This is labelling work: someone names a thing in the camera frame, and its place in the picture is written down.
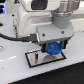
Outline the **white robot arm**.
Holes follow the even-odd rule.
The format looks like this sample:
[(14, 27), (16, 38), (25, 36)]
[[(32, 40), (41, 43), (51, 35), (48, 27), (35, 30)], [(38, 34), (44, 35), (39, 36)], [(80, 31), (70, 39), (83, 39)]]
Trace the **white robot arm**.
[(47, 50), (55, 41), (67, 41), (75, 32), (84, 31), (82, 0), (21, 0), (18, 10), (18, 36)]

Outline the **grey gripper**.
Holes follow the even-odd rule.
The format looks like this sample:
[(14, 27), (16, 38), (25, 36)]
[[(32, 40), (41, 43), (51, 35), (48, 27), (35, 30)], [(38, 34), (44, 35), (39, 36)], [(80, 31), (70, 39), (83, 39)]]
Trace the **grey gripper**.
[(54, 24), (38, 26), (37, 30), (37, 39), (38, 43), (41, 45), (41, 51), (45, 52), (47, 48), (47, 43), (60, 41), (62, 49), (66, 48), (67, 38), (70, 38), (74, 34), (74, 28), (72, 25), (69, 25), (68, 28), (60, 29), (57, 28)]

